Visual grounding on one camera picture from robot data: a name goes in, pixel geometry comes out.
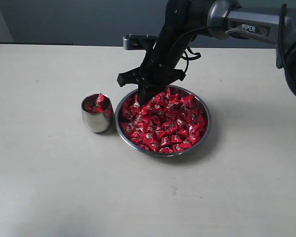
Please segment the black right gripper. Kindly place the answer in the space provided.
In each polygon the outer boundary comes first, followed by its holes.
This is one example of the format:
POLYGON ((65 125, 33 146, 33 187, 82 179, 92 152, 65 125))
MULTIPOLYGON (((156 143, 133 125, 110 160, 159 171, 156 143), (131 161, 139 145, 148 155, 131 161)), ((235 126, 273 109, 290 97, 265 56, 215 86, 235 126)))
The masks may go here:
POLYGON ((137 84, 137 101, 145 105, 167 85, 183 80, 185 73, 176 75, 175 67, 193 39, 194 32, 189 24, 165 24, 158 37, 138 36, 141 47, 146 51, 145 57, 139 68, 118 74, 118 85, 137 84))

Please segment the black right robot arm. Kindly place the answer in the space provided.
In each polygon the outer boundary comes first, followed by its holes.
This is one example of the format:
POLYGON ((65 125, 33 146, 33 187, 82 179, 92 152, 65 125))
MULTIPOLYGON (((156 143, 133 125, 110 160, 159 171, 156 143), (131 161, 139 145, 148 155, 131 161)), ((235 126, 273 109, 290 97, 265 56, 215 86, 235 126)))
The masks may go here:
POLYGON ((136 84, 138 101, 147 103, 186 72, 177 69, 179 60, 200 58, 186 56, 189 44, 198 35, 225 40, 229 37, 257 40, 276 49, 276 66, 283 69, 287 85, 296 97, 296 8, 242 7, 235 0, 170 0, 159 36, 127 35, 126 50, 145 50, 137 68, 117 77, 119 86, 136 84))

